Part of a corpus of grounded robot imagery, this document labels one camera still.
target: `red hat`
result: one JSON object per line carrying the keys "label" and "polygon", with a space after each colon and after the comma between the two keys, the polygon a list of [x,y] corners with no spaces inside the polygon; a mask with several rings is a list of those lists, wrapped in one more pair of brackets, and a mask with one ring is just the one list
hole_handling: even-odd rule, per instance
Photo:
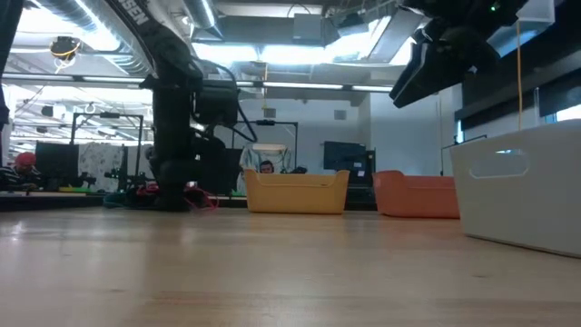
{"label": "red hat", "polygon": [[16,157],[15,164],[17,165],[35,165],[36,155],[33,153],[21,153]]}

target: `orange storage bin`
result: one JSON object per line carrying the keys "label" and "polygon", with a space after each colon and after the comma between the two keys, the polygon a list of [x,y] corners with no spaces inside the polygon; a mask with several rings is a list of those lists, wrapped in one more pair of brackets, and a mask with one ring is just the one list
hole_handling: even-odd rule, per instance
{"label": "orange storage bin", "polygon": [[341,214],[349,172],[334,175],[244,171],[248,210],[253,213]]}
{"label": "orange storage bin", "polygon": [[378,210],[388,216],[460,218],[454,178],[406,176],[400,171],[373,175]]}

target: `ceiling duct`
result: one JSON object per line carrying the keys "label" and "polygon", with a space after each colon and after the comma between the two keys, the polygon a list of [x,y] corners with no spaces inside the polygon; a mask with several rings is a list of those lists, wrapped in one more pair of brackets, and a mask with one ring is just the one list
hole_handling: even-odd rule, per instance
{"label": "ceiling duct", "polygon": [[87,35],[98,35],[103,30],[113,35],[120,42],[118,50],[123,55],[107,55],[106,58],[127,74],[143,76],[152,71],[141,47],[133,41],[131,32],[104,1],[34,0],[34,2],[53,15],[77,25]]}
{"label": "ceiling duct", "polygon": [[195,28],[203,29],[221,40],[224,38],[212,0],[183,0],[183,4]]}

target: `yellow cable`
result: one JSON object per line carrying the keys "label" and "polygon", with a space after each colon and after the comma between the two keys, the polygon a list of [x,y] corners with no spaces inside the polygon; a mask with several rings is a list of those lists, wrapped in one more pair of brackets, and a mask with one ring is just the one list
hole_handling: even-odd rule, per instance
{"label": "yellow cable", "polygon": [[518,84],[518,130],[523,126],[523,81],[520,60],[520,21],[517,20],[517,84]]}

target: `bin handle cutout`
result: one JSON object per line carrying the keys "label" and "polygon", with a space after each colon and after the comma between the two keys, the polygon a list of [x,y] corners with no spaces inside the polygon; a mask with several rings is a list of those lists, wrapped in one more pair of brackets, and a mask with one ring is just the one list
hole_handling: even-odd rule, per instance
{"label": "bin handle cutout", "polygon": [[481,154],[472,161],[469,173],[475,179],[522,177],[530,169],[528,154],[522,149],[506,149]]}

